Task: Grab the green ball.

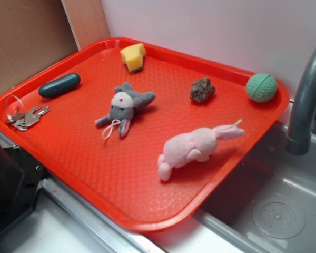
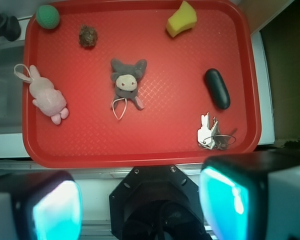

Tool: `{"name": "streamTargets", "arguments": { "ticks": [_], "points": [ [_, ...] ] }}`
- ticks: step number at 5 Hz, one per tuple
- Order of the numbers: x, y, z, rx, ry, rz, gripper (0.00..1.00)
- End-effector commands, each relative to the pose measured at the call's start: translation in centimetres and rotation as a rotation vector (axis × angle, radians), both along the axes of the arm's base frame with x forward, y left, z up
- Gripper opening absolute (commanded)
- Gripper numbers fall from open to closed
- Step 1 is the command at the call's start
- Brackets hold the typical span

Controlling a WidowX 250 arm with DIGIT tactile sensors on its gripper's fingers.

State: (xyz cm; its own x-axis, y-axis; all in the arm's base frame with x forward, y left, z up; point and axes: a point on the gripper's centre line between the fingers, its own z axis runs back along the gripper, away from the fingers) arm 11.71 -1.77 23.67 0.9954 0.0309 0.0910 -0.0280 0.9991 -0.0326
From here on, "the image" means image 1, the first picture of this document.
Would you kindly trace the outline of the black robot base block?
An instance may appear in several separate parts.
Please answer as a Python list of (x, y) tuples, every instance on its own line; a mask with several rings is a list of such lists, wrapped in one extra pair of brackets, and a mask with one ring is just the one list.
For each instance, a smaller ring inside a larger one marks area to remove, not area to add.
[(23, 148), (0, 145), (0, 235), (34, 212), (44, 166)]

